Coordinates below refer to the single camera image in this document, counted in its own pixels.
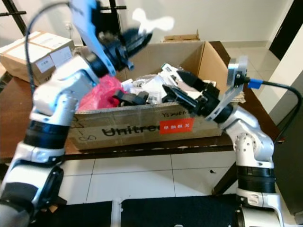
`dark door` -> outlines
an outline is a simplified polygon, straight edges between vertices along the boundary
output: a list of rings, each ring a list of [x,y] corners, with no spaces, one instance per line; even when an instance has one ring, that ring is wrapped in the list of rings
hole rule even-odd
[[[282,59],[303,23],[303,0],[294,0],[279,31],[273,40],[270,51]]]

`red plastic bag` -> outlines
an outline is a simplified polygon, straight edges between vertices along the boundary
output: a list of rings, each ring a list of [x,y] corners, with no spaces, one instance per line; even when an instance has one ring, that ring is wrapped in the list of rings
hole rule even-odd
[[[123,91],[121,82],[109,75],[100,78],[99,81],[100,83],[82,98],[78,111],[118,106],[119,101],[112,96],[117,90]]]

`black cable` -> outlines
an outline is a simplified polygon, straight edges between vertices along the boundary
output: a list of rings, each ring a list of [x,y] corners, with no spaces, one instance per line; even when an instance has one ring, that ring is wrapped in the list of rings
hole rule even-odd
[[[286,122],[286,124],[284,125],[284,127],[282,128],[279,135],[277,136],[277,138],[274,141],[274,143],[276,144],[278,142],[278,140],[280,139],[280,137],[283,135],[283,133],[286,131],[286,129],[289,127],[291,122],[294,120],[296,115],[299,113],[299,110],[302,106],[302,95],[297,89],[295,89],[291,86],[284,85],[284,84],[272,83],[272,82],[268,82],[268,81],[263,81],[262,84],[287,89],[287,90],[293,92],[298,98],[297,105],[295,106],[292,115],[289,117],[289,120]]]
[[[56,3],[52,3],[49,4],[48,6],[44,7],[43,9],[41,9],[34,17],[33,19],[30,21],[29,26],[27,27],[27,31],[26,31],[26,35],[25,35],[25,57],[26,57],[26,62],[27,62],[27,73],[28,73],[28,78],[29,78],[29,83],[30,83],[30,88],[31,88],[31,92],[32,95],[34,94],[35,91],[35,84],[34,84],[34,73],[33,73],[33,69],[32,66],[30,64],[30,59],[29,59],[29,54],[28,54],[28,36],[30,35],[30,31],[32,29],[32,26],[34,25],[34,23],[36,22],[36,20],[39,18],[39,16],[44,13],[45,11],[59,6],[59,5],[67,5],[69,6],[69,2],[56,2]]]

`black mat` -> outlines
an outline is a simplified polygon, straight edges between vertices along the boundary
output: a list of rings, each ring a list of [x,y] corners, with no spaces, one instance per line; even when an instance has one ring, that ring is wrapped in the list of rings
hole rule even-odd
[[[68,205],[40,213],[30,227],[110,227],[111,207],[111,202]],[[121,227],[228,227],[237,207],[234,194],[125,200]]]

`red label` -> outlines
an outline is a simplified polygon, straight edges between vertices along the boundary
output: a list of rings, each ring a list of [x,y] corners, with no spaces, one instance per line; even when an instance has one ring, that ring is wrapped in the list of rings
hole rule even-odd
[[[192,131],[194,118],[178,119],[160,122],[160,134],[173,134]]]

